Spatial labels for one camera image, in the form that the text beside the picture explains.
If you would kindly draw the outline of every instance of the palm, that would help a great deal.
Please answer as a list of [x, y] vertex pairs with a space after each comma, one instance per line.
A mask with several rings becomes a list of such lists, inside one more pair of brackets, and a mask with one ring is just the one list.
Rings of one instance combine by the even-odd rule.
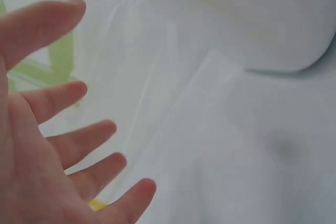
[[77, 102], [86, 93], [85, 84], [8, 94], [6, 72], [71, 30], [84, 11], [81, 1], [48, 2], [0, 18], [1, 223], [135, 223], [153, 197], [155, 185], [145, 179], [105, 209], [88, 207], [125, 167], [121, 154], [69, 176], [64, 173], [116, 131], [112, 122], [50, 138], [41, 135], [38, 124]]

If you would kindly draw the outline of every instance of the skin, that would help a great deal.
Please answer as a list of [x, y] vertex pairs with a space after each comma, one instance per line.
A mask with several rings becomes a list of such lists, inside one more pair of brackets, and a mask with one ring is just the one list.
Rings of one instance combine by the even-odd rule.
[[80, 100], [82, 82], [8, 93], [7, 71], [24, 57], [71, 31], [86, 10], [83, 0], [42, 2], [0, 17], [0, 223], [133, 224], [146, 210], [155, 183], [143, 179], [111, 205], [94, 212], [88, 202], [126, 165], [115, 153], [67, 176], [116, 132], [102, 121], [45, 138], [38, 125]]

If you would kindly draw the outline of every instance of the fingernail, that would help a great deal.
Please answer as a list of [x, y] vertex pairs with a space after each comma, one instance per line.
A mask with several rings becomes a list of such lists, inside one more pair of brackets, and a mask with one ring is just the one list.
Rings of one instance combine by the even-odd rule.
[[69, 0], [68, 3], [74, 4], [74, 5], [82, 5], [85, 4], [84, 0]]

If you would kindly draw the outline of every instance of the finger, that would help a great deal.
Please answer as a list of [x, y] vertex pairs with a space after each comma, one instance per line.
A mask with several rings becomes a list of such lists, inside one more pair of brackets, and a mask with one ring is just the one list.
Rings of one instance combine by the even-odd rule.
[[70, 32], [85, 10], [83, 0], [46, 1], [0, 17], [0, 57], [6, 70]]
[[106, 142], [117, 131], [111, 121], [103, 121], [77, 131], [49, 137], [64, 169], [85, 158], [90, 152]]
[[95, 165], [69, 175], [80, 197], [93, 200], [126, 166], [126, 159], [114, 153]]
[[120, 199], [98, 213], [106, 224], [134, 224], [151, 203], [155, 191], [155, 182], [143, 179]]
[[38, 124], [76, 103], [87, 92], [83, 82], [71, 82], [60, 86], [20, 92], [29, 103]]

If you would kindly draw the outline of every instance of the pillow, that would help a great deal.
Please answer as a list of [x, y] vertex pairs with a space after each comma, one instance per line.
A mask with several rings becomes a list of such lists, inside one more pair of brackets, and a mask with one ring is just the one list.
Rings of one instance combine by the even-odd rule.
[[211, 37], [243, 67], [297, 71], [317, 61], [336, 31], [335, 0], [152, 0], [154, 7]]

